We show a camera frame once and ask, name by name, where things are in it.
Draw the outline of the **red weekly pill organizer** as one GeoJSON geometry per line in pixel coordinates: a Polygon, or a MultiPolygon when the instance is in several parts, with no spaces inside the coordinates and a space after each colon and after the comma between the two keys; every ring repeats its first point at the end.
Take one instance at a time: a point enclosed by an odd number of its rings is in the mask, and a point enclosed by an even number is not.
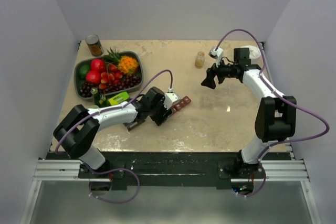
{"type": "Polygon", "coordinates": [[[191,99],[188,96],[183,97],[177,104],[172,106],[173,113],[182,110],[184,107],[191,103],[191,99]]]}

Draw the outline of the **clear pill bottle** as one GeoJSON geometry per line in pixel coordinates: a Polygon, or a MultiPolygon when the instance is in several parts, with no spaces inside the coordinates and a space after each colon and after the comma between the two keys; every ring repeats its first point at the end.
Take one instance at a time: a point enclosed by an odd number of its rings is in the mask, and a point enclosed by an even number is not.
{"type": "Polygon", "coordinates": [[[200,69],[203,67],[205,61],[205,54],[202,51],[199,51],[195,57],[195,67],[200,69]]]}

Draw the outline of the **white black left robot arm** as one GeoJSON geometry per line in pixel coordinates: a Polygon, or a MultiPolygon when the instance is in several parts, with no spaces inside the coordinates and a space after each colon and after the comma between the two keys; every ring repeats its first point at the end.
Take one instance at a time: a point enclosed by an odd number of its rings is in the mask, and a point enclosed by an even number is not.
{"type": "Polygon", "coordinates": [[[81,160],[90,167],[93,175],[103,178],[108,174],[109,165],[103,154],[92,145],[97,132],[119,124],[131,131],[148,117],[160,126],[173,114],[172,108],[179,101],[180,97],[175,92],[164,93],[152,87],[139,100],[132,99],[98,109],[77,105],[53,132],[58,141],[55,151],[62,147],[70,158],[81,160]]]}

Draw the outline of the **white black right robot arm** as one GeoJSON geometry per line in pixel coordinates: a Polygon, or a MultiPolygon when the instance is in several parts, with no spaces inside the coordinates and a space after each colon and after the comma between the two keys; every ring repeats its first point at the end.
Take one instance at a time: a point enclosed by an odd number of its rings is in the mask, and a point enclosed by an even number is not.
{"type": "Polygon", "coordinates": [[[237,163],[234,165],[235,175],[246,178],[253,171],[252,165],[257,164],[264,156],[266,148],[294,135],[296,108],[287,103],[296,104],[296,99],[283,93],[275,95],[275,87],[260,72],[261,67],[251,62],[249,48],[235,48],[234,60],[228,63],[224,62],[222,48],[213,47],[209,56],[216,62],[206,70],[206,78],[201,83],[202,86],[215,89],[215,78],[218,79],[219,84],[227,78],[235,78],[260,100],[254,126],[255,137],[239,152],[237,163]]]}

